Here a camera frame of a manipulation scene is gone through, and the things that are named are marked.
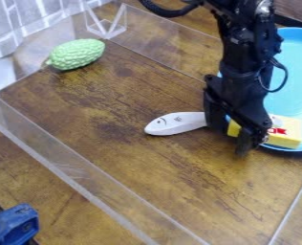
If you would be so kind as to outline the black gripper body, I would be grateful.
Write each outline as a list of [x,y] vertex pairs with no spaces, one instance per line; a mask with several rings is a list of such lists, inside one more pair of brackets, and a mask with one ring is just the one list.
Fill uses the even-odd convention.
[[216,102],[225,110],[225,116],[252,131],[260,131],[266,137],[266,130],[272,126],[262,101],[266,91],[261,85],[268,85],[272,75],[272,66],[237,71],[220,63],[220,76],[205,75],[202,101]]

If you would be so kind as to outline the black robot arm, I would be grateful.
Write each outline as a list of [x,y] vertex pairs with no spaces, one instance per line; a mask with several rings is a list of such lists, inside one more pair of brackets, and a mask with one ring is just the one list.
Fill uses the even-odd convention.
[[204,77],[204,119],[216,130],[226,129],[226,120],[237,123],[234,153],[242,156],[268,138],[272,121],[262,101],[280,91],[269,87],[273,70],[285,68],[274,58],[282,38],[274,25],[273,0],[204,1],[222,42],[220,74]]

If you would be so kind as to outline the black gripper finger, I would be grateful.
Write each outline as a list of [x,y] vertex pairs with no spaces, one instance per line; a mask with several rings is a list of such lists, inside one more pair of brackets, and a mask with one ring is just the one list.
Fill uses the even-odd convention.
[[213,101],[205,100],[202,102],[204,118],[206,126],[221,133],[226,132],[226,112],[224,108]]
[[242,127],[237,133],[234,154],[244,157],[262,143],[262,137],[260,131],[252,131]]

